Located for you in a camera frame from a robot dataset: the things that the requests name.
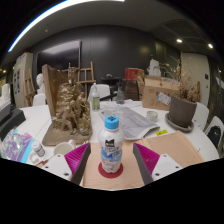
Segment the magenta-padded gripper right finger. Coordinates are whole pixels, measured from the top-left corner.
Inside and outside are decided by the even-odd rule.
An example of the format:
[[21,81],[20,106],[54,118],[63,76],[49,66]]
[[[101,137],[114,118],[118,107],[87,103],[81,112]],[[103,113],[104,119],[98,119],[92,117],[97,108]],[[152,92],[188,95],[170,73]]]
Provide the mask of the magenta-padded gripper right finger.
[[168,154],[159,155],[138,143],[133,144],[133,154],[145,185],[182,169]]

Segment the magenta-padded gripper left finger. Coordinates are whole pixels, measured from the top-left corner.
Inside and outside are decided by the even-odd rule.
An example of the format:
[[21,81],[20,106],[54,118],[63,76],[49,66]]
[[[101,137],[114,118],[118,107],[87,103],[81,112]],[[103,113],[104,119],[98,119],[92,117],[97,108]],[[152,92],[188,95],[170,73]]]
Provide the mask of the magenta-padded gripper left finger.
[[90,153],[91,146],[86,143],[65,155],[54,155],[42,169],[79,185]]

